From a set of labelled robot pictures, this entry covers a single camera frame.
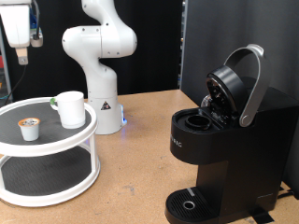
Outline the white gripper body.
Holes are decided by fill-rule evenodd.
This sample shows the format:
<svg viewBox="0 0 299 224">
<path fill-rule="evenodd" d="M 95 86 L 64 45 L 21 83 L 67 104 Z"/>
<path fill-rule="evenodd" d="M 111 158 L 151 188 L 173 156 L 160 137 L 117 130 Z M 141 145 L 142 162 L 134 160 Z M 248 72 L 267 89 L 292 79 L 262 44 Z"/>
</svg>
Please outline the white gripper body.
<svg viewBox="0 0 299 224">
<path fill-rule="evenodd" d="M 30 4 L 1 4 L 0 14 L 8 44 L 12 48 L 28 47 L 30 44 Z"/>
</svg>

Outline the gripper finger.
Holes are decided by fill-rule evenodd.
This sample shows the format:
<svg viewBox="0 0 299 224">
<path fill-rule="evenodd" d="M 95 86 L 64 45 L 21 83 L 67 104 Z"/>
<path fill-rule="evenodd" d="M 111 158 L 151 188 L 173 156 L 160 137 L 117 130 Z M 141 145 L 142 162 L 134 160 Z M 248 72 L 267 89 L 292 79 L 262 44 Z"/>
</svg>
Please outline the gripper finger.
<svg viewBox="0 0 299 224">
<path fill-rule="evenodd" d="M 18 62 L 19 62 L 20 65 L 28 64 L 27 48 L 18 48 L 18 49 L 16 49 L 16 53 L 17 53 Z"/>
</svg>

